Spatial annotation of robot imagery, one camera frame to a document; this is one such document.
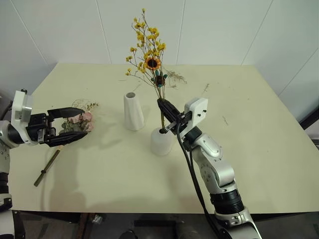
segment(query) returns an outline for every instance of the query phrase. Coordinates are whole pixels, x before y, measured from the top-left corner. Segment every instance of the white cone vase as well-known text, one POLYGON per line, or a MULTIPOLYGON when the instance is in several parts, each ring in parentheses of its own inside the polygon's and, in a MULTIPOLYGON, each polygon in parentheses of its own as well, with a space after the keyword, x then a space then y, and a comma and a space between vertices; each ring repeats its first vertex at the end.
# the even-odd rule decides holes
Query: white cone vase
POLYGON ((124 119, 125 127, 137 131, 144 127, 144 116, 139 98, 134 92, 124 95, 124 119))
POLYGON ((151 133, 151 151, 153 154, 163 156, 170 152, 173 143, 173 133, 160 133, 160 128, 156 128, 151 133))

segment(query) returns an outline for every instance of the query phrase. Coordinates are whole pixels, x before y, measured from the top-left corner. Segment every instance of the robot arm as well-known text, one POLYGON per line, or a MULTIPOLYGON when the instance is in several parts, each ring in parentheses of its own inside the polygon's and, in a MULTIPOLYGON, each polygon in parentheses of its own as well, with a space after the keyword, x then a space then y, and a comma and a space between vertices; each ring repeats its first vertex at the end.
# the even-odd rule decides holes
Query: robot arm
POLYGON ((0 120, 0 239, 23 239, 22 220, 12 207, 9 194, 8 174, 10 170, 9 150, 22 143, 36 145, 46 143, 50 147, 65 145, 84 137, 87 132, 66 132, 55 135, 52 122, 56 118, 68 118, 83 113, 77 108, 48 110, 46 114, 31 115, 32 97, 16 91, 12 104, 11 123, 0 120))
POLYGON ((169 101, 158 99, 161 112, 170 122, 161 132, 171 130, 178 138, 183 138, 181 147, 191 152, 190 156, 197 163, 215 207, 211 220, 217 236, 225 239, 261 239, 248 209, 242 203, 234 170, 223 158, 221 146, 196 126, 206 116, 207 103, 207 99, 195 98, 180 113, 169 101))

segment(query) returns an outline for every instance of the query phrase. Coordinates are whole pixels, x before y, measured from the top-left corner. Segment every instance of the sunflower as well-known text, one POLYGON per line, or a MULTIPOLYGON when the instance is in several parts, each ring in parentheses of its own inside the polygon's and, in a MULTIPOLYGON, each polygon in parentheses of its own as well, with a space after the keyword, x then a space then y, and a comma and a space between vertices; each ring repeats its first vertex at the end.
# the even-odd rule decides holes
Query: sunflower
POLYGON ((158 58, 149 57, 145 61, 146 67, 154 71, 160 67, 160 60, 158 58))

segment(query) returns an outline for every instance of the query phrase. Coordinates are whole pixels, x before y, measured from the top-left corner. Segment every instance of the black cable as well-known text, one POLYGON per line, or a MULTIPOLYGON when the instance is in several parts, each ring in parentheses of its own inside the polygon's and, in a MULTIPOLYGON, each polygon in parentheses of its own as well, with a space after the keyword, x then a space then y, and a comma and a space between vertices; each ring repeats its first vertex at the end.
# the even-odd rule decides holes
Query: black cable
POLYGON ((8 106, 5 108, 5 110, 3 111, 3 113, 1 114, 0 120, 3 120, 6 113, 8 113, 9 109, 12 107, 12 103, 13 101, 10 101, 10 103, 8 104, 8 106))
POLYGON ((218 229, 216 227, 216 225, 213 223, 212 219, 210 218, 209 216, 209 213, 206 209, 206 206, 205 206, 205 201, 204 201, 204 198, 203 198, 203 195, 201 193, 201 189, 200 189, 200 186, 198 184, 198 180, 196 178, 196 174, 195 174, 195 171, 194 171, 194 168, 193 168, 193 160, 192 160, 192 153, 190 152, 190 158, 191 160, 189 160, 189 157, 187 155, 187 151, 184 147, 184 145, 182 144, 182 141, 181 141, 181 138, 180 138, 180 132, 179 132, 179 129, 180 129, 180 123, 177 124, 177 128, 176 128, 176 136, 177 136, 177 140, 178 140, 178 143, 184 153, 184 156, 186 158, 186 161, 187 161, 187 165, 188 165, 188 169, 189 169, 189 172, 190 172, 190 175, 191 175, 191 178, 193 180, 193 184, 194 184, 194 187, 195 187, 195 191, 196 191, 196 194, 197 194, 197 197, 200 201, 200 204, 201 206, 203 207, 203 210, 204 210, 204 214, 205 214, 205 217, 207 219, 207 222, 208 224, 210 225, 210 227, 212 228, 212 230, 214 231, 214 233, 216 234, 216 236, 219 235, 218 233, 218 229))

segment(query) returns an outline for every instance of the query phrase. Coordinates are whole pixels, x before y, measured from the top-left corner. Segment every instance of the white table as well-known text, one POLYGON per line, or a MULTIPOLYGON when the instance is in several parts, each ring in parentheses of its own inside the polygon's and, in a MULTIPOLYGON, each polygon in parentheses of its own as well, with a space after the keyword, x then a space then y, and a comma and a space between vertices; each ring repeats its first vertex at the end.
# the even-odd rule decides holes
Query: white table
MULTIPOLYGON (((176 83, 177 90, 166 91, 178 109, 183 111, 193 97, 209 99, 207 117, 199 127, 223 146, 251 213, 319 211, 319 152, 254 67, 167 68, 187 79, 187 84, 176 83)), ((177 141, 167 156, 150 152, 150 133, 160 126, 156 95, 143 82, 127 78, 126 69, 57 64, 36 89, 33 114, 71 106, 80 98, 100 105, 94 111, 95 129, 64 147, 38 187, 33 183, 55 149, 21 145, 11 151, 14 209, 202 213, 177 141), (145 127, 135 132, 125 129, 123 113, 123 95, 133 90, 146 119, 145 127)))

